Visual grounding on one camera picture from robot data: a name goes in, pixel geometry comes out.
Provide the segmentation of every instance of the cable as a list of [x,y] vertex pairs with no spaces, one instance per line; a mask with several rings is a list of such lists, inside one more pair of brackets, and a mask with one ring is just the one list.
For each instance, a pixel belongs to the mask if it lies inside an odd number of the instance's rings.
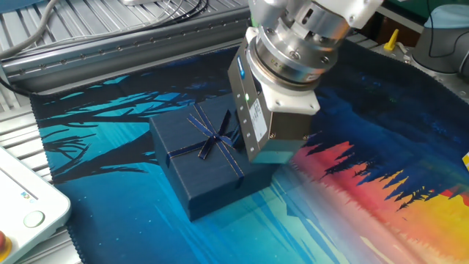
[[28,37],[28,39],[24,40],[22,43],[14,45],[6,51],[0,52],[0,59],[5,59],[14,56],[23,49],[28,48],[32,43],[35,43],[37,40],[39,40],[42,37],[44,31],[46,30],[47,22],[49,21],[49,17],[51,16],[52,9],[53,7],[55,7],[58,1],[59,0],[51,0],[49,4],[47,4],[44,10],[43,18],[41,18],[37,31],[33,35]]
[[407,53],[407,49],[404,47],[404,44],[402,44],[400,42],[396,42],[396,45],[401,49],[403,54]]
[[464,36],[465,34],[469,33],[469,31],[467,32],[464,32],[464,33],[461,33],[461,35],[458,36],[458,38],[454,41],[454,46],[453,46],[453,51],[448,53],[448,54],[445,54],[445,55],[438,55],[438,56],[433,56],[432,55],[432,49],[433,49],[433,34],[434,34],[434,26],[433,26],[433,17],[432,17],[432,9],[430,8],[430,0],[426,0],[426,9],[429,13],[429,17],[430,17],[430,23],[432,24],[432,28],[430,29],[431,30],[431,37],[430,37],[430,47],[429,47],[429,50],[428,50],[428,57],[430,58],[433,58],[433,59],[437,59],[437,58],[443,58],[443,57],[446,57],[446,56],[451,56],[454,54],[454,52],[456,52],[456,45],[457,45],[457,42],[458,40],[460,39],[460,37]]
[[[51,16],[52,10],[53,10],[53,8],[55,7],[55,5],[58,1],[59,0],[51,0],[49,2],[49,4],[46,6],[45,11],[44,11],[44,15],[43,15],[43,17],[40,21],[40,25],[37,28],[37,31],[31,37],[29,37],[27,40],[23,41],[22,43],[20,43],[18,45],[15,45],[15,46],[11,47],[10,49],[8,49],[6,51],[0,52],[0,59],[5,59],[5,58],[9,58],[11,56],[14,56],[14,55],[20,53],[23,49],[28,48],[32,43],[35,43],[37,40],[39,40],[42,37],[44,31],[47,29],[48,19]],[[166,2],[165,8],[163,9],[161,14],[155,20],[151,20],[149,22],[146,22],[146,23],[144,23],[143,26],[141,26],[141,24],[140,24],[140,25],[137,25],[137,26],[129,26],[125,29],[119,30],[118,32],[96,34],[96,35],[92,35],[92,36],[71,37],[69,39],[60,40],[58,42],[52,43],[51,45],[43,45],[43,46],[40,46],[40,47],[31,48],[26,52],[40,50],[40,49],[43,49],[43,48],[50,48],[52,45],[53,46],[55,46],[55,45],[66,45],[64,43],[70,42],[70,41],[73,41],[74,43],[77,43],[76,40],[78,40],[78,42],[83,42],[83,41],[103,39],[103,38],[106,38],[106,37],[114,37],[114,36],[117,36],[117,35],[121,35],[123,33],[137,32],[137,31],[147,29],[149,27],[162,25],[168,19],[170,19],[171,16],[173,16],[174,14],[176,14],[177,11],[180,10],[184,0],[180,0],[180,3],[177,5],[177,7],[174,9],[174,11],[171,14],[169,14],[167,17],[165,17],[163,20],[161,20],[161,17],[164,14],[166,14],[166,11],[168,10],[170,2],[171,2],[171,0],[168,0]],[[10,90],[12,92],[18,93],[19,95],[24,95],[26,97],[29,97],[32,94],[32,92],[30,92],[28,90],[21,89],[21,88],[9,85],[2,78],[0,78],[0,84],[3,85],[5,88],[7,88],[8,90]]]
[[4,81],[1,77],[0,77],[0,84],[3,85],[5,88],[7,88],[8,90],[12,91],[12,92],[15,92],[19,95],[23,95],[23,96],[26,96],[26,97],[29,97],[32,92],[30,91],[27,91],[27,90],[24,90],[24,89],[20,89],[20,88],[17,88],[17,87],[13,87],[11,85],[9,85],[6,81]]
[[53,48],[53,47],[57,47],[57,46],[60,46],[60,45],[76,44],[76,43],[82,43],[82,42],[92,41],[92,40],[100,40],[100,39],[104,39],[104,38],[108,38],[108,37],[116,37],[116,36],[119,36],[119,35],[124,34],[124,33],[133,33],[133,32],[145,30],[145,29],[148,29],[148,28],[151,28],[151,27],[160,26],[160,25],[164,24],[165,22],[167,22],[167,20],[169,18],[171,18],[171,16],[173,16],[177,11],[179,11],[179,9],[181,8],[182,3],[184,2],[184,0],[180,1],[179,5],[176,7],[176,9],[173,11],[173,13],[171,13],[170,15],[165,17],[163,20],[161,20],[161,17],[164,14],[166,14],[166,11],[168,11],[170,2],[171,2],[171,0],[168,0],[166,2],[165,8],[163,9],[161,14],[156,19],[153,19],[153,20],[148,21],[146,23],[141,23],[141,24],[134,25],[134,26],[128,26],[124,29],[120,29],[120,30],[115,31],[115,32],[107,32],[107,33],[100,33],[100,34],[87,35],[87,36],[69,37],[69,38],[66,38],[66,39],[63,39],[63,40],[56,41],[55,43],[50,43],[50,44],[47,44],[47,45],[41,45],[41,46],[38,46],[36,48],[29,48],[26,51],[18,53],[18,55],[23,55],[25,53],[31,53],[33,51],[39,51],[39,50],[43,50],[43,49],[46,49],[46,48]]

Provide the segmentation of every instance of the robotic arm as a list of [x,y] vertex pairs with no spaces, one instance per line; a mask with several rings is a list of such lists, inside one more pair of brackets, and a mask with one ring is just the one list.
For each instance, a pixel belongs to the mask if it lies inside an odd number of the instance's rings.
[[283,164],[320,110],[314,88],[337,61],[349,29],[362,28],[383,0],[249,0],[256,28],[229,68],[249,160]]

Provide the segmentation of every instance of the ribbon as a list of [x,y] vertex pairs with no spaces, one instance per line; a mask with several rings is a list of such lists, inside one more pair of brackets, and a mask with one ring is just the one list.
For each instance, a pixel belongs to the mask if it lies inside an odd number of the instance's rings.
[[204,113],[204,110],[202,110],[202,107],[200,107],[199,104],[194,104],[194,108],[197,111],[197,114],[199,114],[202,122],[198,121],[192,114],[188,117],[189,122],[194,125],[197,129],[199,129],[205,136],[207,136],[206,141],[202,141],[199,143],[192,144],[187,147],[183,147],[180,150],[174,150],[168,153],[166,156],[166,165],[169,166],[169,162],[172,158],[177,157],[179,155],[184,155],[187,153],[191,153],[194,150],[200,149],[199,152],[199,158],[205,159],[208,156],[208,153],[212,149],[214,145],[216,145],[220,151],[223,153],[225,156],[226,160],[228,161],[229,165],[233,168],[234,172],[236,175],[242,179],[244,178],[244,173],[237,164],[235,158],[233,158],[232,154],[228,151],[226,146],[228,147],[233,147],[234,142],[239,138],[239,126],[236,127],[236,129],[231,133],[231,138],[230,139],[228,136],[226,136],[226,129],[228,128],[229,120],[231,119],[232,114],[230,113],[229,110],[226,111],[225,117],[223,119],[223,122],[220,125],[220,129],[215,131],[212,123],[210,123],[207,115]]

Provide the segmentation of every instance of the red button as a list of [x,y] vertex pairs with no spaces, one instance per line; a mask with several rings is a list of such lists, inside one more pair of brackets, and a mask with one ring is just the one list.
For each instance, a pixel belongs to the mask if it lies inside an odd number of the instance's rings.
[[0,252],[4,250],[6,243],[7,243],[7,237],[5,237],[5,234],[2,231],[0,231]]

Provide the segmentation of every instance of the label sticker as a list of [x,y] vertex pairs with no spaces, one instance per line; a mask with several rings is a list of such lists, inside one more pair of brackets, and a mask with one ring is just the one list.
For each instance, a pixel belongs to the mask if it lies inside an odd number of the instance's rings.
[[252,126],[256,134],[257,142],[260,142],[262,137],[267,133],[267,125],[265,124],[264,114],[262,113],[259,98],[257,98],[249,109],[251,115]]

